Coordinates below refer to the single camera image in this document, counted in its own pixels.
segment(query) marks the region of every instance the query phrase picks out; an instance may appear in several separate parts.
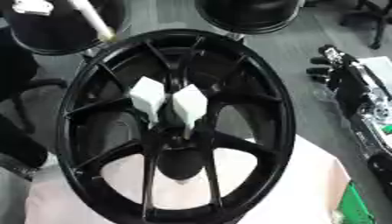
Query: rim lip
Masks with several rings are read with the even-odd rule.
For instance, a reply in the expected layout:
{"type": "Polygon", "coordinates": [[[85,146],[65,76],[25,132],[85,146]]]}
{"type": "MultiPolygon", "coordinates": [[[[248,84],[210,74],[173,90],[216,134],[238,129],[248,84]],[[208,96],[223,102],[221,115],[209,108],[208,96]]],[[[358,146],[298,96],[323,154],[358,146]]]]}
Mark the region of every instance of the rim lip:
{"type": "Polygon", "coordinates": [[[297,17],[300,6],[297,5],[294,13],[287,17],[284,21],[275,23],[269,26],[262,26],[261,23],[254,23],[254,24],[241,24],[241,25],[232,25],[225,22],[220,21],[219,19],[215,19],[211,17],[205,10],[204,7],[201,6],[201,1],[197,0],[196,3],[196,10],[201,15],[204,20],[206,20],[209,24],[216,26],[222,30],[227,32],[235,32],[241,34],[265,34],[270,32],[277,32],[282,30],[284,27],[289,25],[294,19],[297,17]]]}
{"type": "MultiPolygon", "coordinates": [[[[69,162],[73,161],[72,160],[73,148],[69,144],[70,142],[68,137],[70,122],[64,117],[63,113],[67,112],[67,109],[68,107],[70,107],[70,104],[72,104],[72,102],[74,102],[74,100],[78,97],[78,93],[80,92],[80,89],[84,86],[84,84],[87,81],[89,81],[92,76],[94,76],[94,73],[91,73],[91,70],[95,67],[97,63],[102,61],[107,62],[113,59],[118,53],[127,51],[128,49],[132,48],[133,46],[140,43],[144,39],[147,39],[148,37],[153,39],[153,37],[159,35],[167,35],[167,36],[203,35],[203,36],[207,36],[208,38],[216,38],[216,39],[218,38],[221,39],[222,41],[225,41],[226,44],[231,45],[233,47],[233,51],[236,51],[235,49],[239,51],[238,49],[240,49],[239,52],[246,53],[250,58],[252,58],[257,63],[257,66],[261,68],[261,70],[264,70],[265,73],[269,75],[268,78],[269,84],[271,84],[272,87],[275,87],[275,89],[272,89],[272,91],[278,91],[276,94],[282,97],[282,103],[280,106],[281,107],[280,110],[282,110],[283,113],[283,120],[281,121],[282,124],[280,125],[282,126],[282,130],[281,130],[282,135],[280,136],[282,141],[281,143],[279,143],[277,147],[278,150],[282,152],[279,158],[281,160],[281,163],[276,166],[276,169],[272,172],[266,184],[263,187],[261,187],[260,190],[255,195],[253,195],[253,197],[247,199],[246,202],[240,204],[236,208],[230,208],[229,209],[230,212],[229,213],[225,212],[225,215],[214,216],[212,220],[207,220],[207,221],[203,220],[204,223],[222,223],[226,221],[231,221],[234,218],[237,218],[245,214],[248,210],[250,210],[256,204],[258,204],[261,201],[261,199],[270,192],[270,190],[275,186],[277,181],[281,178],[285,170],[285,167],[288,164],[291,157],[291,153],[294,145],[294,139],[296,135],[296,123],[295,123],[294,109],[292,106],[289,93],[285,88],[283,82],[277,76],[275,71],[272,70],[270,65],[267,64],[266,61],[263,58],[261,58],[257,53],[247,48],[246,46],[236,43],[229,38],[223,37],[215,33],[211,33],[208,31],[190,30],[190,29],[170,29],[170,30],[152,31],[152,32],[139,34],[135,37],[127,38],[121,42],[112,45],[108,49],[105,49],[100,53],[98,53],[98,55],[95,58],[93,58],[76,76],[73,83],[67,90],[66,95],[61,103],[59,109],[60,113],[57,119],[57,130],[56,130],[57,132],[56,151],[59,155],[59,165],[61,167],[61,170],[64,172],[70,186],[89,207],[91,207],[94,211],[103,215],[104,217],[110,218],[112,221],[118,221],[118,223],[123,223],[124,217],[120,217],[120,218],[115,218],[113,216],[109,217],[108,213],[104,212],[106,208],[102,208],[95,205],[95,203],[91,201],[91,198],[88,197],[88,195],[83,189],[83,186],[81,185],[81,183],[79,182],[75,174],[73,173],[72,167],[69,164],[69,162]]],[[[129,221],[142,219],[141,215],[136,216],[133,213],[127,213],[126,218],[129,218],[129,221]]]]}

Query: black car part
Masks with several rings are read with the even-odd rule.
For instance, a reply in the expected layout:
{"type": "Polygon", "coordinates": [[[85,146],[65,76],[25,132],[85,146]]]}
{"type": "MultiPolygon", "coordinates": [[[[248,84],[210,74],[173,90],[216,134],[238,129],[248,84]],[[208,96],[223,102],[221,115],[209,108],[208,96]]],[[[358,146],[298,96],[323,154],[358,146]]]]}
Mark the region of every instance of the black car part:
{"type": "MultiPolygon", "coordinates": [[[[42,55],[79,53],[101,43],[97,32],[67,0],[50,1],[51,16],[21,14],[3,9],[15,40],[27,50],[42,55]]],[[[118,31],[126,17],[123,0],[90,0],[109,27],[118,31]]]]}
{"type": "Polygon", "coordinates": [[[199,14],[223,30],[244,34],[275,32],[298,14],[298,0],[197,0],[199,14]]]}
{"type": "MultiPolygon", "coordinates": [[[[210,32],[163,30],[128,38],[90,60],[62,102],[57,152],[72,188],[111,221],[225,223],[259,203],[280,179],[291,156],[295,134],[289,94],[274,70],[255,52],[210,32]],[[132,106],[128,96],[129,89],[142,76],[164,83],[168,95],[193,83],[208,98],[208,112],[197,121],[190,139],[181,135],[184,124],[174,122],[170,101],[160,109],[159,124],[147,128],[145,114],[132,106]],[[256,143],[215,129],[220,111],[227,105],[243,109],[256,143]],[[104,112],[131,114],[140,137],[111,150],[96,151],[91,146],[101,139],[94,133],[104,129],[95,126],[101,122],[96,116],[104,112]],[[258,161],[246,181],[226,197],[221,197],[213,159],[213,150],[218,147],[251,153],[258,161]],[[189,151],[189,157],[199,155],[199,160],[190,164],[194,168],[186,173],[197,170],[198,164],[206,169],[210,204],[184,210],[153,206],[154,171],[167,151],[174,155],[175,151],[189,151]],[[145,164],[142,204],[124,198],[100,174],[105,164],[137,153],[143,154],[145,164]]],[[[169,161],[176,159],[170,154],[164,156],[169,161]]],[[[184,177],[184,172],[166,173],[174,179],[189,178],[184,177]]]]}

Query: white cloth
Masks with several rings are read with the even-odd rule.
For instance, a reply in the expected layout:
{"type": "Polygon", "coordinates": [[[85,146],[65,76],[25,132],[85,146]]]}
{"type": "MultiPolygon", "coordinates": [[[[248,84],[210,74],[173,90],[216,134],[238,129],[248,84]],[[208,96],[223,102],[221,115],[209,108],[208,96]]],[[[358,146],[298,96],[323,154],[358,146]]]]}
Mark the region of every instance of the white cloth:
{"type": "MultiPolygon", "coordinates": [[[[223,195],[235,189],[256,165],[253,156],[235,150],[217,150],[215,160],[223,195]]],[[[119,193],[138,202],[141,200],[141,167],[142,156],[127,157],[107,165],[102,175],[119,193]]],[[[329,214],[339,203],[349,180],[342,169],[336,157],[298,136],[282,178],[240,223],[331,223],[329,214]]],[[[192,207],[206,204],[209,200],[203,171],[185,184],[172,181],[158,172],[155,182],[153,197],[156,207],[192,207]]],[[[42,171],[34,179],[26,211],[26,224],[111,223],[83,204],[58,167],[42,171]]]]}

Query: chair wheel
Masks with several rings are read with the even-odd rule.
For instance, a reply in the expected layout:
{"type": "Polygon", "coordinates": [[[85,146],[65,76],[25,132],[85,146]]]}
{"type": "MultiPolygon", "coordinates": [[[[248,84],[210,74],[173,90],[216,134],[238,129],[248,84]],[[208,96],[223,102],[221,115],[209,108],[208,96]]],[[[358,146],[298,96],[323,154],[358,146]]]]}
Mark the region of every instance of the chair wheel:
{"type": "Polygon", "coordinates": [[[373,50],[377,50],[380,49],[381,46],[382,46],[381,43],[373,43],[369,47],[372,48],[373,50]]]}

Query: chair backrest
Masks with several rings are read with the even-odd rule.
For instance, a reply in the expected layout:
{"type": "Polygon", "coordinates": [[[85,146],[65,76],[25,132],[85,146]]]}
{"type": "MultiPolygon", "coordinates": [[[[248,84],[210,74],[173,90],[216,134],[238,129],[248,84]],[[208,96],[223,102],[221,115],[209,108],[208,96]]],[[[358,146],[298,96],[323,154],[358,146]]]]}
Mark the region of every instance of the chair backrest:
{"type": "Polygon", "coordinates": [[[32,54],[20,47],[11,29],[0,29],[0,101],[22,90],[31,80],[39,65],[32,54]]]}

